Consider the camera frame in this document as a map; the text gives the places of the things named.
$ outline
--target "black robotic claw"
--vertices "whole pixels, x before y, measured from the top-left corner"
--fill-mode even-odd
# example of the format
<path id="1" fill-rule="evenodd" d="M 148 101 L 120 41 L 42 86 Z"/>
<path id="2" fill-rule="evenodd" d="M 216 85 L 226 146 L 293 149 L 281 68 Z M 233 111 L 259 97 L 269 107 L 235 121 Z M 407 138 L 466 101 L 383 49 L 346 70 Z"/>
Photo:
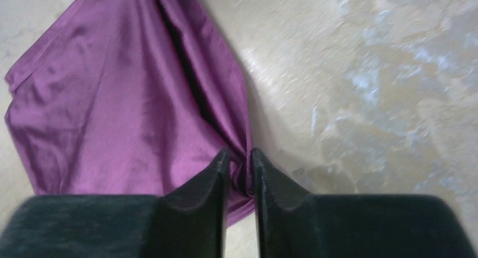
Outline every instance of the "black robotic claw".
<path id="1" fill-rule="evenodd" d="M 458 220 L 424 195 L 314 195 L 252 157 L 260 257 L 475 257 Z M 164 196 L 38 196 L 0 257 L 223 257 L 229 153 Z"/>

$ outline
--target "cloth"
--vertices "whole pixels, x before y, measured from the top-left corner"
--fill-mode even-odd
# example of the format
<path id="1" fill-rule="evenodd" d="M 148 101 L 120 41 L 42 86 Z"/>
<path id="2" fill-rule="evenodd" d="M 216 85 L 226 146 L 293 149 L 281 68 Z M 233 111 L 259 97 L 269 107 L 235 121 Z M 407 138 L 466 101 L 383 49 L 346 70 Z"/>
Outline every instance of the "cloth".
<path id="1" fill-rule="evenodd" d="M 244 77 L 198 0 L 75 0 L 6 80 L 36 194 L 165 195 L 226 146 L 228 223 L 253 210 Z"/>

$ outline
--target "crumpled fabric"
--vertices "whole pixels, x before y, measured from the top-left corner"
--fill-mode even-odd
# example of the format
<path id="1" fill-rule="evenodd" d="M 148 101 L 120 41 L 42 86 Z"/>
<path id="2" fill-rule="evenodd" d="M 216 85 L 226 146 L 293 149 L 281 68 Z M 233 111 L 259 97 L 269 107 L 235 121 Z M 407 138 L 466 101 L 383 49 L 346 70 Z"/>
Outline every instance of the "crumpled fabric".
<path id="1" fill-rule="evenodd" d="M 253 210 L 244 77 L 198 0 L 75 0 L 6 81 L 36 194 L 165 195 L 228 147 L 228 223 Z"/>

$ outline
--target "mottled stone countertop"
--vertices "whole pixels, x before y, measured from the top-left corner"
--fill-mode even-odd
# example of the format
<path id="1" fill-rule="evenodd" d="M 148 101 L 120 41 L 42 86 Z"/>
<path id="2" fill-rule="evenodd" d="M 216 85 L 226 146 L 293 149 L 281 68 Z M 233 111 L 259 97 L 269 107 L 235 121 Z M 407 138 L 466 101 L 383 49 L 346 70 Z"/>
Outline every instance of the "mottled stone countertop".
<path id="1" fill-rule="evenodd" d="M 0 0 L 2 76 L 71 1 Z M 203 1 L 274 163 L 315 193 L 438 195 L 478 246 L 478 0 Z M 0 141 L 1 227 L 32 190 L 4 124 Z M 227 257 L 257 257 L 254 225 Z"/>

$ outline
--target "marble surface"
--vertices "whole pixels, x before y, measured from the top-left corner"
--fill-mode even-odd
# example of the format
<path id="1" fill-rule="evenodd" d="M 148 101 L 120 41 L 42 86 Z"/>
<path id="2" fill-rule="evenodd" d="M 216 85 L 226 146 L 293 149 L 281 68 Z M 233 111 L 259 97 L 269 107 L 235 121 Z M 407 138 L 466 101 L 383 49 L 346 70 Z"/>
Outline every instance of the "marble surface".
<path id="1" fill-rule="evenodd" d="M 71 1 L 0 0 L 1 76 Z M 478 246 L 478 0 L 203 1 L 275 164 L 315 193 L 438 195 Z M 1 229 L 32 190 L 0 141 Z M 227 257 L 256 248 L 253 216 L 228 229 Z"/>

